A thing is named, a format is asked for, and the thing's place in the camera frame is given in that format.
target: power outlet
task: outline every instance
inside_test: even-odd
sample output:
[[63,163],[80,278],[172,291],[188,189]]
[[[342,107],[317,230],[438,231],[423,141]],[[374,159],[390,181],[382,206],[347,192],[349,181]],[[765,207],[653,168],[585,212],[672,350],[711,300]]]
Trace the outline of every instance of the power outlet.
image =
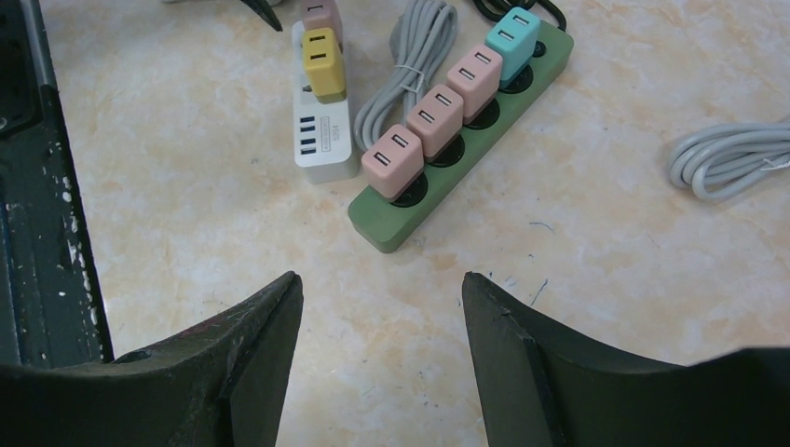
[[[348,217],[354,228],[379,251],[397,250],[565,69],[574,45],[571,36],[544,21],[538,41],[545,44],[545,54],[533,57],[513,81],[519,88],[497,93],[492,105],[499,110],[498,116],[489,114],[492,118],[484,126],[465,126],[456,137],[462,139],[457,146],[463,150],[454,150],[456,158],[450,163],[428,163],[424,182],[415,182],[419,183],[413,185],[415,191],[410,188],[403,193],[409,200],[401,200],[398,206],[398,200],[390,203],[368,186],[351,202]],[[441,220],[434,222],[442,225]]]
[[[342,101],[321,103],[312,93],[302,65],[304,33],[301,21],[293,25],[293,159],[313,184],[356,177],[360,158],[351,139],[348,95]],[[347,51],[343,60],[347,69]]]

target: white power strip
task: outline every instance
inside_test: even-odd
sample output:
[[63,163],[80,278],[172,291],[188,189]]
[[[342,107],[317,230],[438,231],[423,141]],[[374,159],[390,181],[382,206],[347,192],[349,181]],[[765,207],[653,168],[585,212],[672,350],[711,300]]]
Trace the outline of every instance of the white power strip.
[[[340,102],[320,103],[310,90],[302,67],[301,21],[291,29],[293,45],[293,157],[311,183],[356,177],[360,158],[354,154],[348,94]],[[347,51],[343,54],[348,68]]]

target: marble table surface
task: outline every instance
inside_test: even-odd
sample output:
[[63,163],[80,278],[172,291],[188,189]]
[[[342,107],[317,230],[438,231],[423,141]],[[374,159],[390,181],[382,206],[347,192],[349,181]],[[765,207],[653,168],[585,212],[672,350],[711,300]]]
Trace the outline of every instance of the marble table surface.
[[[655,359],[790,344],[790,172],[701,203],[664,167],[691,131],[790,112],[784,0],[557,0],[565,72],[386,255],[346,215],[361,175],[311,185],[293,163],[289,33],[235,0],[41,3],[116,355],[295,271],[279,445],[485,445],[467,271]],[[339,1],[357,104],[405,3]],[[451,3],[447,67],[490,26]]]

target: yellow plug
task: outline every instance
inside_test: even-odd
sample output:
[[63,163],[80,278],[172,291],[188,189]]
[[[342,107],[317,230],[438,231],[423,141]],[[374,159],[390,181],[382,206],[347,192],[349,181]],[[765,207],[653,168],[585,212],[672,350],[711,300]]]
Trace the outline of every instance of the yellow plug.
[[332,28],[317,28],[302,34],[302,65],[319,102],[326,104],[346,98],[346,69]]

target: power cord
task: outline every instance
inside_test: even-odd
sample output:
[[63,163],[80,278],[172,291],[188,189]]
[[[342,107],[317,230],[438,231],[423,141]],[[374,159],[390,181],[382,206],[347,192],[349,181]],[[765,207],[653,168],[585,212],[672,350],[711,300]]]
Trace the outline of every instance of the power cord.
[[672,183],[702,200],[735,196],[772,171],[790,168],[790,121],[724,124],[679,143],[667,169]]
[[514,7],[521,7],[529,10],[535,4],[538,4],[557,20],[558,29],[562,31],[567,29],[565,14],[563,14],[563,11],[552,3],[551,0],[472,0],[472,3],[477,7],[477,10],[483,14],[483,17],[494,22],[502,20],[508,11]]
[[381,137],[384,121],[403,96],[403,118],[420,99],[456,42],[456,8],[439,0],[412,0],[389,37],[395,71],[387,84],[365,103],[354,118],[354,142],[367,151]]

